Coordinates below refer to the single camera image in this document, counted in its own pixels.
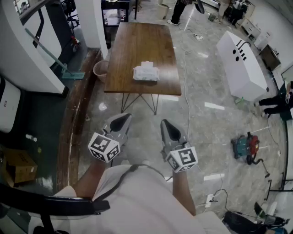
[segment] black pants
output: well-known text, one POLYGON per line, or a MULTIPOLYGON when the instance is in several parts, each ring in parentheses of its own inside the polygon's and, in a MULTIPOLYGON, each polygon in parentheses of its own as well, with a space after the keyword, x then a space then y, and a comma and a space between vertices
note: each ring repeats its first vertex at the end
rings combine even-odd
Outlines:
POLYGON ((237 21, 240 20, 241 18, 242 18, 242 11, 233 7, 232 14, 230 17, 230 22, 232 23, 232 25, 235 26, 237 21))
POLYGON ((171 19, 171 22, 173 24, 178 24, 179 23, 180 16, 181 16, 181 14, 184 11, 184 8, 186 6, 187 6, 186 4, 182 3, 180 0, 177 0, 176 5, 174 7, 173 16, 172 16, 172 19, 171 19))
POLYGON ((285 101, 285 97, 281 95, 277 95, 275 97, 266 98, 259 101, 260 106, 271 106, 277 105, 274 108, 266 108, 265 114, 279 114, 285 111, 289 111, 290 107, 285 101))

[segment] power strip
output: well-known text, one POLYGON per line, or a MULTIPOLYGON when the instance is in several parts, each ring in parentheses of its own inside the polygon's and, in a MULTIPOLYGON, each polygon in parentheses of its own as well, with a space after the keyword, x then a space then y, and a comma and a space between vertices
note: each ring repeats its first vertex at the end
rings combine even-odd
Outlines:
POLYGON ((213 194, 208 194, 207 197, 206 197, 206 208, 209 208, 211 206, 211 200, 212 198, 214 197, 213 194))

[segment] sneaker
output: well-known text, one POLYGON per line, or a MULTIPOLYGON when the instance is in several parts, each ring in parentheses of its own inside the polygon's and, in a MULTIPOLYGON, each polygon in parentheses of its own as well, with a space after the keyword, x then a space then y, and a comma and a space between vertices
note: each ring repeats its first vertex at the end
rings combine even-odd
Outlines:
POLYGON ((168 23, 168 24, 175 25, 175 26, 178 26, 178 24, 174 24, 174 23, 172 23, 172 21, 171 21, 171 20, 167 20, 167 23, 168 23))

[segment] black strap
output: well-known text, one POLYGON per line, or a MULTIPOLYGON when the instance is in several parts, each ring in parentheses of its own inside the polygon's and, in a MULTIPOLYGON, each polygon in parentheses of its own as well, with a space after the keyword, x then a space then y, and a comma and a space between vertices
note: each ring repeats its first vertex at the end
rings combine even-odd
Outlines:
POLYGON ((134 164, 134 165, 131 165, 131 167, 126 172, 123 173, 123 175, 120 177, 118 183, 113 188, 111 188, 109 191, 107 191, 104 194, 102 194, 101 196, 99 196, 96 200, 101 201, 101 200, 104 200, 105 198, 109 197, 116 189, 119 188, 119 186, 121 185, 121 183, 124 180, 125 176, 127 174, 129 174, 130 172, 136 171, 139 166, 146 166, 146 167, 148 167, 150 169, 153 169, 155 172, 159 173, 164 178, 164 176, 162 175, 161 172, 159 172, 158 170, 154 169, 153 167, 151 167, 149 165, 146 165, 146 164, 134 164))

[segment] black chair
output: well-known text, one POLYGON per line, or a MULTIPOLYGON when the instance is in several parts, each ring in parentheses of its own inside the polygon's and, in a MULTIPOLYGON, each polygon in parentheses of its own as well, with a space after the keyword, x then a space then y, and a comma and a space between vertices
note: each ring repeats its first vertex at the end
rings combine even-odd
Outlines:
POLYGON ((64 14, 66 15, 67 21, 71 22, 70 29, 72 29, 72 34, 74 35, 73 29, 79 25, 78 15, 77 14, 73 15, 73 16, 71 15, 71 13, 76 10, 75 2, 74 2, 74 0, 65 0, 61 3, 62 3, 63 10, 64 10, 64 14))

